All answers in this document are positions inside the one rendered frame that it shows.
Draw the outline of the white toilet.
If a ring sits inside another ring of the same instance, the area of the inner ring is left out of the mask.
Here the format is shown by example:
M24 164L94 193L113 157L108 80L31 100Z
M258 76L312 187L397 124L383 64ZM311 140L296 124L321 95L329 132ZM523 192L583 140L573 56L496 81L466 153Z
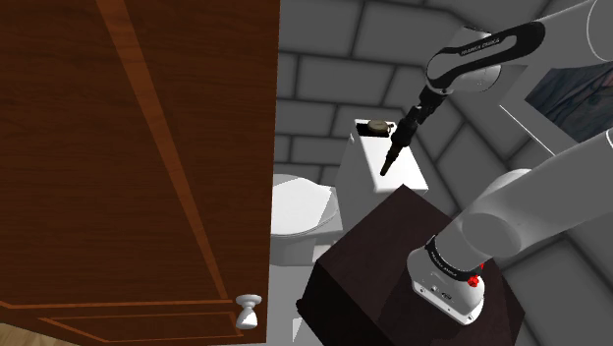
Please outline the white toilet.
M353 121L335 183L324 186L291 174L273 175L270 263L310 265L389 195L406 186L424 195L428 185L412 151L401 150L385 175L389 133L375 134L367 119Z

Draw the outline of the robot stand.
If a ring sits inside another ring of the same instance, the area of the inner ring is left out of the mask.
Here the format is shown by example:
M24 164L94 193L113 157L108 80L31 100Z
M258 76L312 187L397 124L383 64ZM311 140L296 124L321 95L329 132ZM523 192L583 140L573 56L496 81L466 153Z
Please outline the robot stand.
M450 218L401 187L315 263L298 312L323 346L515 346L525 312L494 261L484 306L462 326L416 294L410 251Z

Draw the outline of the brown wooden cabinet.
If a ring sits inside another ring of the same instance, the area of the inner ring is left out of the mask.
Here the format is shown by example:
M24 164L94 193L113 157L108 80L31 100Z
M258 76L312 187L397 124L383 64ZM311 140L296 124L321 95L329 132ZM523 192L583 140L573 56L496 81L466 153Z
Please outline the brown wooden cabinet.
M0 323L262 343L280 0L0 0Z

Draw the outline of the white framed wall picture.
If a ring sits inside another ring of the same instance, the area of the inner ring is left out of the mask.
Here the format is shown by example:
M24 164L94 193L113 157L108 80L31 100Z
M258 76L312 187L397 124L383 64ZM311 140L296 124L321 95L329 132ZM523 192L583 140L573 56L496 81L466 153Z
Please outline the white framed wall picture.
M549 155L558 154L613 126L613 62L528 67L499 107Z

